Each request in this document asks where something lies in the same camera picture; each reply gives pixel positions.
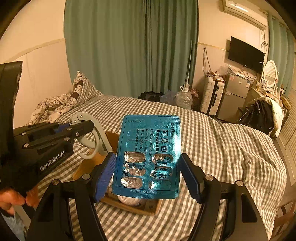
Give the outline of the person's left hand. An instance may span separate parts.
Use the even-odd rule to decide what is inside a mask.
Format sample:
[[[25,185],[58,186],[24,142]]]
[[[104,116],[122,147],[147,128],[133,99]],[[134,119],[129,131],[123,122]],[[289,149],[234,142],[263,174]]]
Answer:
[[[36,208],[39,204],[38,187],[35,186],[32,190],[26,192],[27,196],[23,197],[19,192],[4,188],[0,192],[1,213],[4,216],[14,216],[14,205],[27,204],[30,207]]]

